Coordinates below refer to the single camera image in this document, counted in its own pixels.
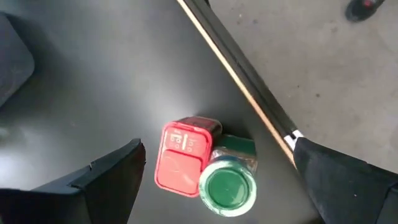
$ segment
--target black trim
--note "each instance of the black trim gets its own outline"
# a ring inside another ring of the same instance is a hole
[[[239,76],[261,110],[284,137],[297,129],[293,121],[283,110],[268,89],[264,80],[257,74],[242,50],[222,25],[214,12],[203,1],[184,0],[200,24],[213,39],[233,70]]]

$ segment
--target concrete floor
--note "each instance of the concrete floor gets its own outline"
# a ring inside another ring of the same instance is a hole
[[[360,24],[348,0],[211,0],[298,128],[398,173],[398,1]]]

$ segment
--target black shoe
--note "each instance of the black shoe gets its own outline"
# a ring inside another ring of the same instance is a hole
[[[346,18],[351,22],[361,22],[371,17],[384,0],[351,0],[346,9]]]

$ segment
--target red lid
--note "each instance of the red lid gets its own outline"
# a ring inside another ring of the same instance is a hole
[[[199,177],[210,158],[211,134],[195,126],[171,122],[163,129],[155,170],[162,189],[187,197],[199,195]]]

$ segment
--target green cap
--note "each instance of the green cap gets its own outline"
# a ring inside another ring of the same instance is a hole
[[[246,213],[256,201],[256,182],[238,161],[216,161],[202,172],[200,198],[216,214],[235,217]]]

